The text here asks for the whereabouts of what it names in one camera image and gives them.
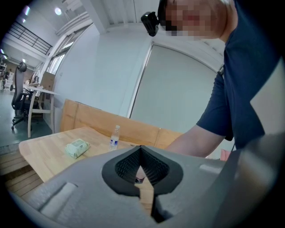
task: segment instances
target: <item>window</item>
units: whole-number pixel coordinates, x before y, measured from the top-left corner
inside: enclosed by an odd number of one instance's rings
[[[66,53],[69,51],[73,43],[76,41],[76,39],[83,33],[83,31],[87,28],[88,26],[81,28],[80,30],[77,30],[76,32],[70,34],[67,36],[61,45],[59,45],[58,49],[56,50],[55,54],[53,55],[52,59],[49,62],[49,65],[46,69],[47,72],[56,74],[57,70],[66,55]]]

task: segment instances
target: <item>black railing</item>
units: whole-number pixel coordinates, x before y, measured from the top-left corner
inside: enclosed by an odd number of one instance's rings
[[[50,50],[52,45],[45,42],[43,39],[38,37],[36,34],[22,26],[18,22],[14,22],[9,29],[8,33],[19,40],[23,41],[24,43],[32,46],[33,48],[37,49],[38,51],[42,52],[43,54],[47,54]]]

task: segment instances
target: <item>plastic water bottle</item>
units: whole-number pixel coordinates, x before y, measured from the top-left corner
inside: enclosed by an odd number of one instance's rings
[[[112,133],[109,151],[115,151],[118,147],[118,142],[119,142],[119,137],[120,137],[119,129],[120,129],[120,126],[117,125],[116,129]]]

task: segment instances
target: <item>pink object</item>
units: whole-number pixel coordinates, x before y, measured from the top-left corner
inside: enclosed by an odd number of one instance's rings
[[[220,158],[220,160],[221,161],[227,161],[228,157],[230,156],[230,154],[231,154],[231,152],[222,149],[221,150],[221,158]]]

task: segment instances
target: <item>person's hand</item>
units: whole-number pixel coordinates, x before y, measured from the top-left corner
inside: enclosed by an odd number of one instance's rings
[[[142,179],[142,178],[145,178],[146,177],[146,174],[144,173],[142,167],[140,166],[139,169],[138,169],[138,172],[137,172],[137,175],[136,177],[138,179]]]

